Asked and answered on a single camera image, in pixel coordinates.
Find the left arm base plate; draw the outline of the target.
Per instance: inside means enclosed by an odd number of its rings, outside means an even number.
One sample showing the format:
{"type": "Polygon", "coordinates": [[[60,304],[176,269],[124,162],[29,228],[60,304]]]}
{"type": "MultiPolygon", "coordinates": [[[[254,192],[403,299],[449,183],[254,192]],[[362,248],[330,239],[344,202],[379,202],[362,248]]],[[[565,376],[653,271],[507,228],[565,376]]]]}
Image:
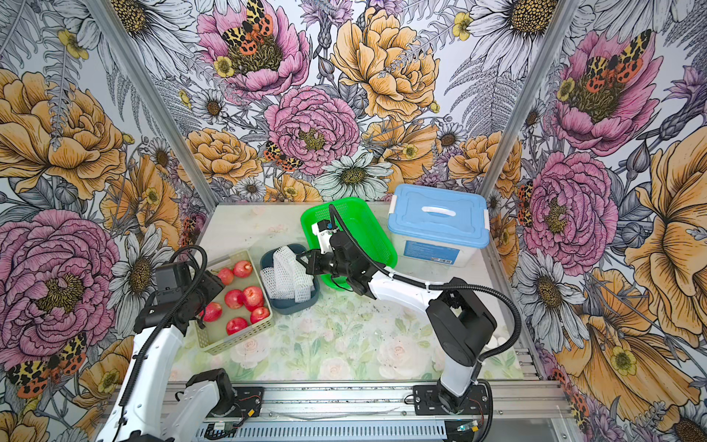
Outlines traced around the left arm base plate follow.
{"type": "Polygon", "coordinates": [[[207,418],[243,419],[261,415],[265,388],[262,386],[235,386],[233,388],[234,403],[222,413],[210,412],[207,418]]]}

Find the blue lidded storage box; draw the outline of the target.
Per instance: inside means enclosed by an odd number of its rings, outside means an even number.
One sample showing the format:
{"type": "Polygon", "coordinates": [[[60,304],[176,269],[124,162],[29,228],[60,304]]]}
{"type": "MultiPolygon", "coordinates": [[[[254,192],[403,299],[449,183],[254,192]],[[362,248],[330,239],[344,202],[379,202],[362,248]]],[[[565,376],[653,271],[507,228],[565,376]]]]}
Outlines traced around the blue lidded storage box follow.
{"type": "Polygon", "coordinates": [[[491,241],[482,196],[412,184],[391,197],[388,230],[399,256],[454,267],[466,266],[491,241]]]}

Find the foam net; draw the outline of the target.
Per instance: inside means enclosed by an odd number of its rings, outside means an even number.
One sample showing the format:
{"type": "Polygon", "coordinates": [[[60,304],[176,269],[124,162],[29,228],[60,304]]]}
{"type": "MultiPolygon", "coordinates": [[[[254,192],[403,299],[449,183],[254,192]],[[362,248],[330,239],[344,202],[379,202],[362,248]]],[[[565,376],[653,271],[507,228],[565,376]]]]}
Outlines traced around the foam net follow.
{"type": "Polygon", "coordinates": [[[305,268],[296,261],[296,254],[288,246],[283,246],[276,250],[274,267],[306,274],[305,268]]]}
{"type": "Polygon", "coordinates": [[[311,276],[279,267],[266,267],[261,270],[261,281],[269,297],[276,300],[302,303],[311,299],[311,292],[314,290],[311,276]]]}

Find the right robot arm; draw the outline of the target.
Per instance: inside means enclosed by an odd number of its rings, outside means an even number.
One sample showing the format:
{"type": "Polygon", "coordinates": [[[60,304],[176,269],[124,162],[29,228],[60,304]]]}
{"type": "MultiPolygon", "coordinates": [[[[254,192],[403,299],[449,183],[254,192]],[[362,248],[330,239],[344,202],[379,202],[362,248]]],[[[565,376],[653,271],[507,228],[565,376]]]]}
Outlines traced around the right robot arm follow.
{"type": "Polygon", "coordinates": [[[344,218],[345,211],[335,203],[307,210],[300,222],[315,243],[296,259],[310,276],[343,279],[344,291],[392,302],[427,316],[447,357],[432,404],[447,414],[463,414],[473,388],[482,382],[479,375],[485,360],[510,350],[520,338],[523,320],[517,305],[510,296],[486,285],[469,284],[458,277],[447,283],[423,281],[384,265],[365,247],[370,242],[379,243],[382,237],[382,228],[370,208],[353,211],[353,218],[363,224],[357,233],[351,230],[353,222],[344,218]],[[495,347],[489,343],[497,321],[480,294],[506,305],[513,318],[512,333],[495,347]]]}

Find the aluminium front rail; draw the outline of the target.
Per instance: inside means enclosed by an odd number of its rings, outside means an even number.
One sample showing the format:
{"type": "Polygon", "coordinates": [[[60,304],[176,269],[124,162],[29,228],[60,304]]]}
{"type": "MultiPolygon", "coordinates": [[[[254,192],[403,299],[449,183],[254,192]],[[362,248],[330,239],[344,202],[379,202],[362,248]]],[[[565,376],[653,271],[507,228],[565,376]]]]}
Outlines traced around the aluminium front rail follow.
{"type": "MultiPolygon", "coordinates": [[[[416,415],[412,387],[423,381],[236,384],[265,388],[261,415],[206,418],[195,441],[579,441],[556,381],[482,381],[489,414],[416,415]]],[[[183,395],[169,384],[166,418],[183,395]]]]}

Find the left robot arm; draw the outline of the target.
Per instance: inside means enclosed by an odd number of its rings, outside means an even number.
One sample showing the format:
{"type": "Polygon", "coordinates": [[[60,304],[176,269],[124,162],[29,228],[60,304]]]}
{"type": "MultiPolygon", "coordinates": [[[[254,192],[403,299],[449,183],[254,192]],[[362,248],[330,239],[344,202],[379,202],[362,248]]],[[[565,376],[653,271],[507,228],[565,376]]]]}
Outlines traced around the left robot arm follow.
{"type": "Polygon", "coordinates": [[[222,368],[192,376],[177,408],[162,417],[169,376],[190,322],[224,288],[207,272],[206,251],[196,245],[174,252],[158,269],[158,291],[134,324],[134,349],[117,401],[97,441],[195,441],[209,414],[228,412],[234,403],[222,368]]]}

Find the dark teal plastic tub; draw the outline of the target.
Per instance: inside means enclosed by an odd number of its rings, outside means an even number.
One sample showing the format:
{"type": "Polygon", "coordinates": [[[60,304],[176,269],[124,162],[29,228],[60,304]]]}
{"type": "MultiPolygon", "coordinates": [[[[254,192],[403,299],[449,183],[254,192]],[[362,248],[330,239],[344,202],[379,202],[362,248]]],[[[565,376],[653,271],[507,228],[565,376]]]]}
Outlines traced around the dark teal plastic tub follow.
{"type": "Polygon", "coordinates": [[[274,276],[274,254],[276,249],[269,250],[261,257],[261,281],[264,285],[264,293],[270,301],[272,308],[282,315],[292,315],[294,313],[312,308],[320,297],[320,283],[317,279],[312,281],[310,298],[296,301],[295,298],[282,298],[276,296],[275,292],[275,276],[274,276]]]}

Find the pale green perforated basket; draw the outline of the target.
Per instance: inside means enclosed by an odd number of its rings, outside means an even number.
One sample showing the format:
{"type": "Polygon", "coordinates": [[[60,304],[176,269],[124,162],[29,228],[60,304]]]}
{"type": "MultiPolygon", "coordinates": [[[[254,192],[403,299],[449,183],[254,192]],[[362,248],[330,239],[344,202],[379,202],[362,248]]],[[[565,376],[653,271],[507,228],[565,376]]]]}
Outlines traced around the pale green perforated basket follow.
{"type": "Polygon", "coordinates": [[[233,270],[234,265],[241,260],[250,261],[253,265],[253,272],[248,278],[235,277],[233,283],[227,287],[224,286],[224,289],[212,301],[219,303],[223,307],[222,317],[215,322],[204,322],[201,317],[202,313],[197,316],[195,333],[199,347],[201,350],[211,355],[222,353],[229,348],[232,348],[234,345],[240,344],[274,325],[274,311],[272,310],[270,301],[264,293],[264,285],[261,281],[261,276],[258,273],[255,261],[252,259],[252,256],[248,250],[239,250],[238,252],[234,252],[215,260],[213,263],[209,264],[208,272],[217,276],[218,272],[222,268],[228,267],[233,270]],[[224,300],[225,294],[228,293],[228,291],[239,289],[243,292],[246,287],[250,287],[251,285],[257,285],[261,288],[264,294],[263,307],[267,307],[271,312],[271,316],[267,320],[263,320],[262,322],[258,322],[254,325],[250,323],[251,311],[248,311],[244,306],[240,309],[230,309],[224,300]],[[244,318],[248,321],[250,326],[239,333],[228,336],[226,333],[226,324],[234,318],[244,318]]]}

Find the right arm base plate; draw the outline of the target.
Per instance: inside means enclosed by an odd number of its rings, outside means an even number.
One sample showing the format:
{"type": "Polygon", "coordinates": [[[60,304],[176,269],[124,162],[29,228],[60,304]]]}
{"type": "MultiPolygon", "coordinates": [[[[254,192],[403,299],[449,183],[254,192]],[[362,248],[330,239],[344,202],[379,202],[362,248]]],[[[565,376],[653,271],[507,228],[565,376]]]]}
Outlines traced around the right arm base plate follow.
{"type": "Polygon", "coordinates": [[[412,387],[412,405],[416,415],[489,414],[492,399],[491,390],[481,383],[471,385],[462,398],[442,392],[440,384],[412,387]]]}

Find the bright green plastic basket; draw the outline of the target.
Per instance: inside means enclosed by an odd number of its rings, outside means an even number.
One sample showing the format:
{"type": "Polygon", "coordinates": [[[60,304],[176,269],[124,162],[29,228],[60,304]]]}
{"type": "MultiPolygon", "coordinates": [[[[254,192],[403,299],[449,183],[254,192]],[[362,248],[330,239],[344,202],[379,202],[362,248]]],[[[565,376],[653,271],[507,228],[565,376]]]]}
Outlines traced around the bright green plastic basket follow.
{"type": "MultiPolygon", "coordinates": [[[[363,252],[371,258],[379,270],[393,268],[398,262],[398,254],[377,221],[372,209],[364,200],[356,197],[344,198],[333,203],[320,204],[307,210],[300,218],[309,249],[319,249],[318,241],[311,231],[311,226],[322,220],[334,222],[339,231],[354,239],[363,252]]],[[[329,274],[322,274],[322,281],[338,290],[354,292],[343,277],[331,279],[329,274]]]]}

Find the bare red apple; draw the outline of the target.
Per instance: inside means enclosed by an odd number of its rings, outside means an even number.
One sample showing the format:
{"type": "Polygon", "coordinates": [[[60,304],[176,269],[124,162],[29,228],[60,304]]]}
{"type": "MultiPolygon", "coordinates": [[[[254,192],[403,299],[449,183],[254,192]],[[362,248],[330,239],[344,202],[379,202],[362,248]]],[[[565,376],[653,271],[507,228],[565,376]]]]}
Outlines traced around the bare red apple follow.
{"type": "Polygon", "coordinates": [[[237,278],[248,278],[252,275],[253,265],[248,260],[241,260],[233,267],[233,274],[237,278]]]}
{"type": "Polygon", "coordinates": [[[264,306],[264,294],[260,287],[251,285],[243,290],[243,305],[248,311],[255,311],[264,306]]]}
{"type": "Polygon", "coordinates": [[[239,333],[250,326],[248,321],[244,318],[234,318],[226,324],[226,333],[228,336],[239,333]]]}
{"type": "Polygon", "coordinates": [[[244,306],[244,294],[239,289],[233,289],[225,294],[225,303],[230,309],[240,309],[244,306]]]}
{"type": "Polygon", "coordinates": [[[201,317],[204,322],[215,322],[222,317],[223,307],[217,302],[209,303],[202,313],[201,317]]]}
{"type": "Polygon", "coordinates": [[[250,323],[252,325],[267,320],[271,316],[270,309],[267,307],[258,307],[250,313],[250,323]]]}
{"type": "Polygon", "coordinates": [[[228,285],[231,285],[235,279],[235,274],[233,273],[233,270],[228,267],[222,268],[217,276],[219,277],[221,283],[227,287],[228,285]]]}

